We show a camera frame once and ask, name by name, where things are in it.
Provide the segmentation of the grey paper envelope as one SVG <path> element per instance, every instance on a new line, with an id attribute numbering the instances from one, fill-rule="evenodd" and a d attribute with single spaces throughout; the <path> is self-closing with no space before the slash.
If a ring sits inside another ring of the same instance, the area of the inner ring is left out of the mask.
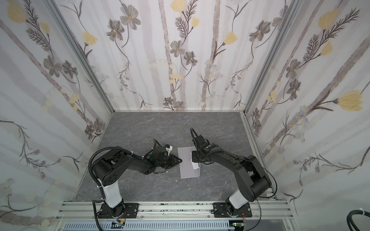
<path id="1" fill-rule="evenodd" d="M 178 157 L 182 160 L 180 166 L 181 179 L 198 178 L 200 176 L 200 165 L 192 161 L 192 152 L 196 148 L 192 147 L 178 147 Z"/>

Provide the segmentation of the blue bordered letter paper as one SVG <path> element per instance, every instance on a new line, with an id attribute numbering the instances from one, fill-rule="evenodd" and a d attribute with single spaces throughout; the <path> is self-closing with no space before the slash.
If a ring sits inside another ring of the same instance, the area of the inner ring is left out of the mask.
<path id="1" fill-rule="evenodd" d="M 194 170 L 199 169 L 199 162 L 197 158 L 197 151 L 191 151 L 191 163 Z"/>

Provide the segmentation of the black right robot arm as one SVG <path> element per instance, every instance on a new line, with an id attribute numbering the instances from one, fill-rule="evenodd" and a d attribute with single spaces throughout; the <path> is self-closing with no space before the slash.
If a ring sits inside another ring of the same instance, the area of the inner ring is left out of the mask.
<path id="1" fill-rule="evenodd" d="M 199 135 L 192 138 L 196 150 L 192 151 L 192 161 L 195 163 L 218 163 L 233 172 L 238 189 L 225 201 L 225 211 L 219 210 L 222 216 L 235 217 L 241 208 L 249 202 L 254 202 L 272 186 L 271 179 L 258 159 L 249 155 L 238 156 L 210 143 Z"/>

